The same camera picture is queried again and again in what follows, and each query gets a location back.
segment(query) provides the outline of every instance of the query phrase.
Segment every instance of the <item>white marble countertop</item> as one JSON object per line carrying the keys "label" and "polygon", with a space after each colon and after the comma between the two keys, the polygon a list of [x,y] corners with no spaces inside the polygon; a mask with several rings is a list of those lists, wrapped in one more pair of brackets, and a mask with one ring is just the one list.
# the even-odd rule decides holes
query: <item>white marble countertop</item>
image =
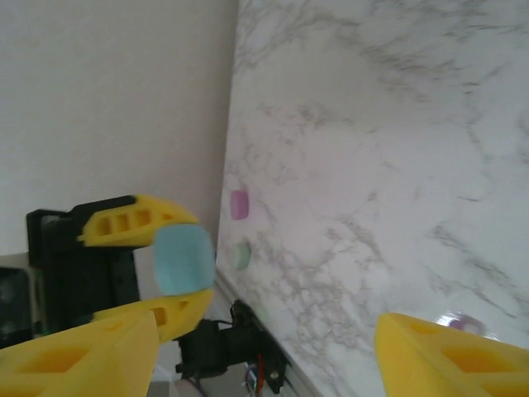
{"label": "white marble countertop", "polygon": [[385,311],[529,347],[528,72],[527,1],[241,2],[218,266],[324,395]]}

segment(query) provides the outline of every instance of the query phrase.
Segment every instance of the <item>red wire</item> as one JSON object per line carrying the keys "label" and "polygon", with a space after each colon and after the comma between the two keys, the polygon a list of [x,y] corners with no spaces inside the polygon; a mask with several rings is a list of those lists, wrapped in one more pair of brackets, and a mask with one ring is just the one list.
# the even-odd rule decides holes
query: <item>red wire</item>
{"label": "red wire", "polygon": [[259,359],[259,370],[257,372],[257,395],[261,396],[261,389],[263,388],[264,384],[264,377],[265,377],[265,369],[263,368],[263,357],[258,354],[257,358]]}

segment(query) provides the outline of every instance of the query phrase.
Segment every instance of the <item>yellow 3d-printed part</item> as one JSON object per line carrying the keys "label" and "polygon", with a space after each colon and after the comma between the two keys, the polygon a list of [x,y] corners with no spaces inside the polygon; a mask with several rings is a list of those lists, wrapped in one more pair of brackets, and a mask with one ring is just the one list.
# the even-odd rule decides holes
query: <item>yellow 3d-printed part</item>
{"label": "yellow 3d-printed part", "polygon": [[145,397],[158,355],[151,311],[0,350],[0,397]]}
{"label": "yellow 3d-printed part", "polygon": [[134,204],[94,213],[79,241],[85,246],[149,246],[161,227],[198,223],[194,215],[176,203],[142,194],[134,197]]}
{"label": "yellow 3d-printed part", "polygon": [[379,317],[388,397],[527,397],[529,351],[402,314]]}
{"label": "yellow 3d-printed part", "polygon": [[122,313],[150,310],[155,314],[160,343],[164,343],[194,330],[206,313],[212,298],[213,290],[205,289],[191,294],[141,300],[96,312],[93,319],[96,321]]}

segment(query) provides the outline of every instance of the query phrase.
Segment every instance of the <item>light blue block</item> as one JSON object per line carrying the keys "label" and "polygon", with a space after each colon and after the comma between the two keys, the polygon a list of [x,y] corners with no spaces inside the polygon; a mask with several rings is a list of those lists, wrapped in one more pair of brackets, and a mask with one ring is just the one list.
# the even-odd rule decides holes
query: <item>light blue block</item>
{"label": "light blue block", "polygon": [[164,295],[181,295],[213,287],[215,255],[212,241],[199,225],[162,227],[156,232],[156,282]]}

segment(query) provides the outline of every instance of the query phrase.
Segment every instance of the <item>pink block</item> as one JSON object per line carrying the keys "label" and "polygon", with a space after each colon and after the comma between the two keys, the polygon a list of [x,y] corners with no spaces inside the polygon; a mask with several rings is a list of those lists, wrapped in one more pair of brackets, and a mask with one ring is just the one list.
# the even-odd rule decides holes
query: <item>pink block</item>
{"label": "pink block", "polygon": [[234,190],[230,197],[231,219],[236,221],[248,216],[250,205],[248,203],[248,193],[244,190]]}

